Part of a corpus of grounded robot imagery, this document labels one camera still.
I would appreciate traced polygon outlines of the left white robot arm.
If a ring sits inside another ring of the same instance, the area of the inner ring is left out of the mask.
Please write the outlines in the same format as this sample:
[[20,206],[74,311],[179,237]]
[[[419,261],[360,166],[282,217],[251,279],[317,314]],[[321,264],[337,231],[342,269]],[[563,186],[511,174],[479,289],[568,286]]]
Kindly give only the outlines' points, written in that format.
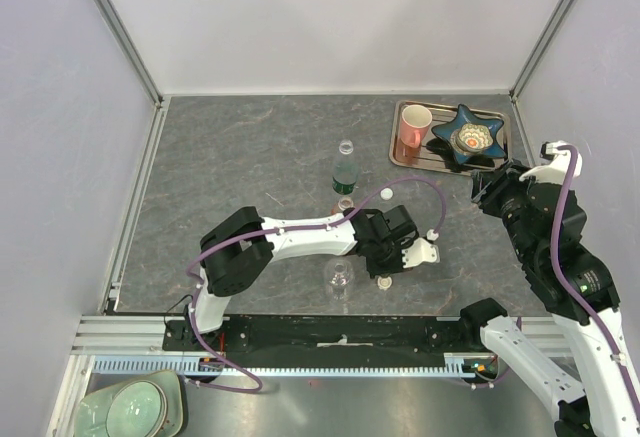
[[198,350],[216,345],[231,298],[278,261],[313,255],[356,255],[367,271],[395,274],[422,263],[427,242],[402,205],[387,212],[349,208],[324,218],[278,220],[254,207],[236,211],[200,240],[195,276],[201,279],[189,310],[185,339]]

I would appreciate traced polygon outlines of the clear bottle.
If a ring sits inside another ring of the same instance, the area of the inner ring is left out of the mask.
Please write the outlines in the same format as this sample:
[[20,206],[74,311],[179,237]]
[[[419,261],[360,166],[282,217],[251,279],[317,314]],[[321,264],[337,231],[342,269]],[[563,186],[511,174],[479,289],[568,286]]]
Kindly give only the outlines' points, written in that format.
[[324,267],[323,281],[326,295],[335,301],[347,301],[355,284],[351,262],[345,258],[330,259]]

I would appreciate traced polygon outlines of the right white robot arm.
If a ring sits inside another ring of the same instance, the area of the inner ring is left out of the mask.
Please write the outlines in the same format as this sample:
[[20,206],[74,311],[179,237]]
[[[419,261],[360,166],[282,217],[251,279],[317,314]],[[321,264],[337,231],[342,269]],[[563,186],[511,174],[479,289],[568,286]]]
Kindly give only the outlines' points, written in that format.
[[581,243],[587,215],[565,171],[507,162],[472,174],[472,201],[502,221],[533,293],[564,334],[579,376],[529,342],[506,310],[484,299],[461,313],[467,349],[495,353],[545,405],[559,436],[636,436],[639,379],[606,265]]

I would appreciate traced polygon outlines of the cream bottle cap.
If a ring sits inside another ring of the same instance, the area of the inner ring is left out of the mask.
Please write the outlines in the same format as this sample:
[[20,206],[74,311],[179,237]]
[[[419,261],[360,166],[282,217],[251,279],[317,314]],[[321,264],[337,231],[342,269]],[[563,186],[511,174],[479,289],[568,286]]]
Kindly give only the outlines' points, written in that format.
[[391,276],[378,276],[376,279],[377,287],[380,290],[386,291],[389,290],[393,284],[393,279]]

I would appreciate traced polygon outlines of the orange drink bottle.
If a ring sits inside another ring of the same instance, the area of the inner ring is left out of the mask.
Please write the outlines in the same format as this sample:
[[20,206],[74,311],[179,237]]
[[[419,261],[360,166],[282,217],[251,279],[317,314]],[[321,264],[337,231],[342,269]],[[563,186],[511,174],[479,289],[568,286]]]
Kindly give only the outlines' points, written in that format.
[[341,196],[331,210],[332,215],[348,216],[355,209],[355,203],[348,195]]

